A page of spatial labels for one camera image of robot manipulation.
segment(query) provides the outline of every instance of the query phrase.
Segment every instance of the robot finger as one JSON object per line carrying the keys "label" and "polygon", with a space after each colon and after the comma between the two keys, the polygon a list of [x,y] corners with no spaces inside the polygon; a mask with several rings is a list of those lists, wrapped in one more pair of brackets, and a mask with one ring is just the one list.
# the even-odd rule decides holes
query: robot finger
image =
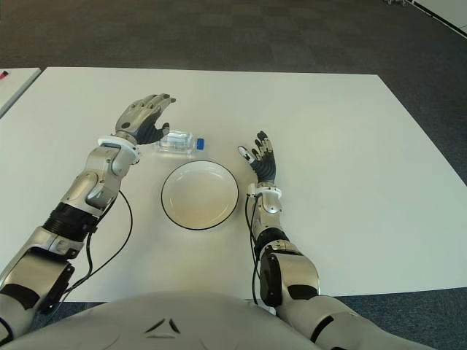
{"label": "robot finger", "polygon": [[252,148],[251,153],[255,155],[256,160],[261,160],[261,156],[256,149]]}
{"label": "robot finger", "polygon": [[141,107],[147,106],[150,102],[153,102],[152,100],[156,98],[158,95],[149,95],[143,98],[142,100],[139,100],[138,105]]}
{"label": "robot finger", "polygon": [[255,144],[256,144],[256,147],[258,148],[258,150],[260,151],[260,157],[262,158],[264,156],[264,146],[258,140],[255,140]]}
{"label": "robot finger", "polygon": [[260,131],[257,136],[260,139],[260,141],[263,141],[264,139],[268,138],[268,136],[266,135],[264,131]]}
{"label": "robot finger", "polygon": [[243,158],[245,158],[246,160],[248,160],[248,163],[253,163],[255,161],[255,156],[252,155],[248,149],[246,149],[245,147],[243,146],[239,146],[239,152],[240,154],[242,155]]}
{"label": "robot finger", "polygon": [[269,139],[264,139],[264,140],[263,140],[263,144],[264,144],[264,147],[265,147],[265,149],[266,149],[267,152],[273,153],[271,140],[269,140]]}

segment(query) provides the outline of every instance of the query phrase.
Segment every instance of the robot forearm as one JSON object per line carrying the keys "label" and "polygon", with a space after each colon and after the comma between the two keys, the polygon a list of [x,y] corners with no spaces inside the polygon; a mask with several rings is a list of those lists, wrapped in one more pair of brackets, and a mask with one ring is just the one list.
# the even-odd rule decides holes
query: robot forearm
{"label": "robot forearm", "polygon": [[118,120],[115,135],[99,139],[84,171],[0,274],[0,345],[25,333],[36,312],[60,300],[74,272],[68,260],[96,230],[122,178],[139,161],[138,144],[153,143],[169,132],[168,124],[156,129],[155,121],[172,102],[163,94],[131,104]]}
{"label": "robot forearm", "polygon": [[316,267],[282,231],[280,190],[268,183],[248,192],[255,197],[250,212],[261,299],[282,320],[324,350],[431,349],[387,333],[337,299],[320,295]]}

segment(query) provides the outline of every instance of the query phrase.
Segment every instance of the white table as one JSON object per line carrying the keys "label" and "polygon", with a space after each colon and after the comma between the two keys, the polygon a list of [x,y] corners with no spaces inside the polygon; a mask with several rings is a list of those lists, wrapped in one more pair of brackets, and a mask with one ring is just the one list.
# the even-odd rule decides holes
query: white table
{"label": "white table", "polygon": [[[97,138],[151,93],[177,98],[163,121],[203,136],[196,159],[227,167],[241,194],[255,177],[236,147],[252,145],[260,129],[270,135],[283,227],[314,261],[324,294],[467,285],[467,188],[374,75],[48,68],[0,122],[1,266],[47,219]],[[141,151],[122,183],[134,235],[69,299],[169,289],[251,298],[244,196],[220,226],[182,229],[161,208],[161,186],[186,160]],[[128,222],[119,199],[93,237],[95,266],[121,245]],[[84,251],[74,264],[76,280]]]}
{"label": "white table", "polygon": [[0,69],[9,74],[0,80],[0,118],[40,74],[39,68]]}

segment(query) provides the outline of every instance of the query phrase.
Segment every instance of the black cable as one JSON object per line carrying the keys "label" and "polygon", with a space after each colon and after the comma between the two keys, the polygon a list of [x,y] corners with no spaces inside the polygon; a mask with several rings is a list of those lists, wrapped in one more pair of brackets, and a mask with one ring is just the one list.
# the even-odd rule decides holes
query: black cable
{"label": "black cable", "polygon": [[252,226],[253,226],[253,218],[255,217],[256,206],[258,205],[258,199],[259,199],[259,196],[255,198],[255,205],[253,206],[251,221],[248,219],[248,202],[250,200],[250,197],[247,196],[247,200],[245,201],[245,219],[247,220],[248,229],[250,230],[250,248],[251,248],[251,254],[253,257],[253,265],[254,265],[251,289],[252,289],[252,294],[253,294],[253,301],[255,302],[256,305],[258,304],[258,301],[256,299],[255,280],[256,280],[256,276],[258,276],[258,278],[260,277],[260,274],[258,272],[259,258],[256,256],[255,251],[253,249],[253,242],[256,243],[256,239],[253,235]]}
{"label": "black cable", "polygon": [[88,259],[88,265],[89,265],[89,269],[88,269],[88,273],[86,273],[86,275],[84,277],[82,277],[81,279],[79,279],[78,281],[76,281],[70,288],[68,288],[65,293],[65,297],[62,299],[62,301],[58,304],[58,306],[55,308],[55,310],[53,311],[52,315],[50,316],[50,318],[47,320],[47,322],[45,323],[45,325],[48,325],[49,322],[52,320],[52,318],[57,314],[57,311],[58,309],[63,305],[63,302],[65,301],[65,299],[67,299],[67,297],[70,295],[71,292],[73,292],[73,290],[75,290],[76,288],[78,288],[81,284],[83,284],[84,282],[86,282],[90,277],[94,276],[97,272],[99,272],[105,265],[107,265],[108,263],[110,263],[110,261],[116,257],[121,251],[123,248],[125,248],[125,245],[128,243],[128,240],[130,239],[131,237],[131,231],[133,230],[133,212],[131,210],[131,206],[130,206],[130,203],[128,202],[128,199],[125,197],[125,195],[123,194],[122,191],[118,191],[123,199],[125,200],[126,202],[126,205],[128,207],[128,212],[130,213],[130,229],[128,230],[128,235],[126,236],[126,240],[123,242],[122,246],[104,263],[102,264],[97,270],[95,270],[93,272],[93,259],[91,257],[91,254],[90,254],[90,240],[91,240],[91,236],[93,235],[93,232],[96,231],[97,229],[97,224],[100,223],[100,221],[102,221],[102,219],[107,215],[107,213],[110,211],[110,209],[113,207],[114,203],[115,203],[115,200],[117,199],[114,199],[114,201],[109,205],[109,207],[105,210],[105,212],[101,215],[101,217],[97,220],[97,223],[94,227],[94,229],[88,234],[88,237],[86,238],[86,257]]}
{"label": "black cable", "polygon": [[258,304],[258,301],[256,300],[256,290],[255,290],[256,275],[255,275],[255,271],[258,274],[258,270],[257,270],[258,269],[258,261],[259,261],[259,259],[256,258],[256,260],[255,260],[255,270],[253,270],[253,277],[252,277],[252,281],[251,281],[251,290],[252,290],[252,293],[253,293],[253,301],[255,302],[256,305]]}
{"label": "black cable", "polygon": [[131,210],[131,206],[130,206],[130,203],[128,202],[128,199],[126,199],[125,195],[123,194],[122,191],[118,191],[123,199],[125,200],[125,203],[128,207],[128,212],[130,213],[130,229],[128,230],[128,235],[126,236],[126,240],[123,242],[122,246],[120,247],[119,250],[117,250],[104,264],[101,265],[100,268],[98,268],[97,270],[95,270],[94,272],[92,272],[91,275],[89,275],[88,278],[94,276],[96,273],[98,273],[102,268],[104,268],[105,265],[107,265],[108,263],[110,263],[112,261],[112,259],[114,257],[116,257],[122,250],[123,248],[125,248],[126,244],[128,243],[130,237],[131,237],[131,231],[133,231],[133,211]]}

